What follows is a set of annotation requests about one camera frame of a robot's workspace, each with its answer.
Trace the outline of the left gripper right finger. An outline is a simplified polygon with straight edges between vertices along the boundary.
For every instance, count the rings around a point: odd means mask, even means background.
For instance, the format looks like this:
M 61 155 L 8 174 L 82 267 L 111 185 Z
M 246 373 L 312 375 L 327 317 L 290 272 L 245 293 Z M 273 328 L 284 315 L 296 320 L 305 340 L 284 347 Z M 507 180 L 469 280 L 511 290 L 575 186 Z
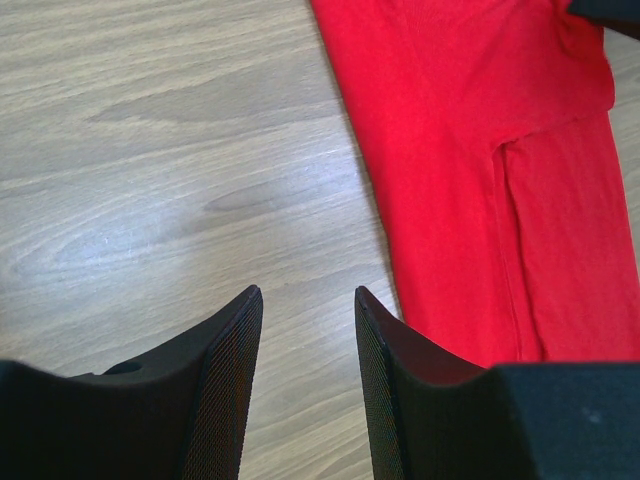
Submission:
M 365 287 L 355 328 L 378 479 L 635 479 L 635 363 L 489 369 L 433 343 Z

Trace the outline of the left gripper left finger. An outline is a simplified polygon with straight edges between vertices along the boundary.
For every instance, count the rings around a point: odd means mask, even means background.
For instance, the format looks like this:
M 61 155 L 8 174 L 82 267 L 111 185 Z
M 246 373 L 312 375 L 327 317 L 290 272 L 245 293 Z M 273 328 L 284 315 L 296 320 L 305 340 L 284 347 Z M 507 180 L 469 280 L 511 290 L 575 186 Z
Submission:
M 234 479 L 239 474 L 263 299 L 219 312 L 102 374 L 1 364 L 5 479 Z

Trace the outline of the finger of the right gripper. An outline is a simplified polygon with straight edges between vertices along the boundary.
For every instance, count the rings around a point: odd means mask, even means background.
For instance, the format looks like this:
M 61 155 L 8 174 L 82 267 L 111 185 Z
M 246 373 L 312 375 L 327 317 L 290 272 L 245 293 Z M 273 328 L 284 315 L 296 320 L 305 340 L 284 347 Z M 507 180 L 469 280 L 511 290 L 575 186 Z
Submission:
M 572 0 L 568 12 L 639 40 L 639 0 Z

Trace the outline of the red t-shirt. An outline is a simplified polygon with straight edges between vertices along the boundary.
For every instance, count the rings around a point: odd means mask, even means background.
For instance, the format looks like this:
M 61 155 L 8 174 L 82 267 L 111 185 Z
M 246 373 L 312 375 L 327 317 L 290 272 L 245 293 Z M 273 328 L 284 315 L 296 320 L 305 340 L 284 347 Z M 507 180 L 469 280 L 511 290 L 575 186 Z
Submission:
M 405 321 L 477 365 L 635 361 L 603 31 L 564 1 L 316 1 Z

